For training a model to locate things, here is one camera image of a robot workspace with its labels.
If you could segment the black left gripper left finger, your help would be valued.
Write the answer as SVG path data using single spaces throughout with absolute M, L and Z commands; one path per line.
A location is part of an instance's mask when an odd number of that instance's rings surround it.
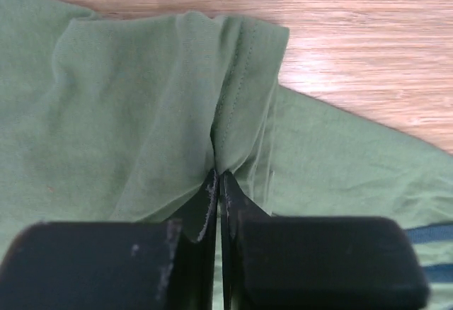
M 1 263 L 2 309 L 211 309 L 218 175 L 162 222 L 26 227 Z

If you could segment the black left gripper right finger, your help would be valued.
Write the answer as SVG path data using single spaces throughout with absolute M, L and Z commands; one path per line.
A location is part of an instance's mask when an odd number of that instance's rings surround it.
M 219 179 L 225 309 L 422 309 L 428 281 L 383 217 L 273 217 Z

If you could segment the olive green tank top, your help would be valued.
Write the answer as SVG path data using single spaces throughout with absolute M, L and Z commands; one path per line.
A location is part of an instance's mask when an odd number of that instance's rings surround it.
M 1 0 L 1 263 L 46 222 L 162 222 L 218 175 L 273 217 L 383 217 L 452 308 L 452 156 L 284 88 L 288 29 L 198 12 L 130 21 Z

